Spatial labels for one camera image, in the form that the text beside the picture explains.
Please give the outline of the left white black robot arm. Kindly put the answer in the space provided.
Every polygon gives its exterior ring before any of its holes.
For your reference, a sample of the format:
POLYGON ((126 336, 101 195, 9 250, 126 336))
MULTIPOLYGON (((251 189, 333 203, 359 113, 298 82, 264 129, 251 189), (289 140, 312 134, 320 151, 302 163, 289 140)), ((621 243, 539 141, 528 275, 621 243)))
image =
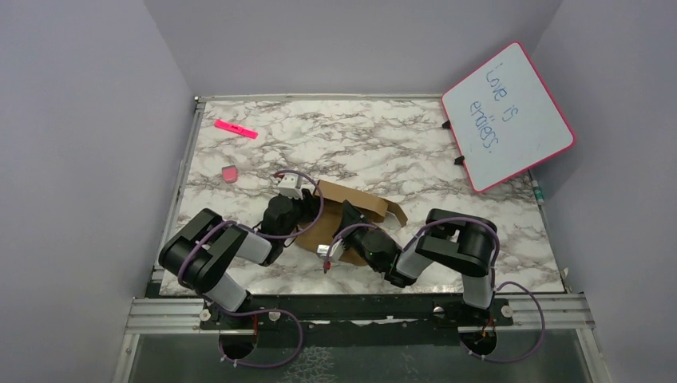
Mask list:
POLYGON ((229 326, 244 326, 251 317, 246 302, 250 293, 227 269, 235 258, 271 265, 295 231, 320 213, 321 199, 308 189, 302 194, 299 199, 283 195, 270 199, 258 231, 224 221, 205 208, 164 245, 158 262, 181 286, 220 306, 220 316, 229 326))

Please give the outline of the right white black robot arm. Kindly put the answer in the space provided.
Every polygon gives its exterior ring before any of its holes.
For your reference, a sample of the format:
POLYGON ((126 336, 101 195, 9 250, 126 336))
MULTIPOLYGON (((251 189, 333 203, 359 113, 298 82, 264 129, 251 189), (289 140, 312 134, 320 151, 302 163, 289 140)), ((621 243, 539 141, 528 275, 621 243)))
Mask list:
POLYGON ((384 230, 369 223, 352 203, 342 203, 342 216, 323 269, 344 251, 355 253, 390 284, 404 288, 416 283, 434 263, 461 274, 461 316, 479 325, 493 312, 494 264, 500 250, 497 227, 487 219, 442 209, 432 209, 426 224, 400 246, 384 230))

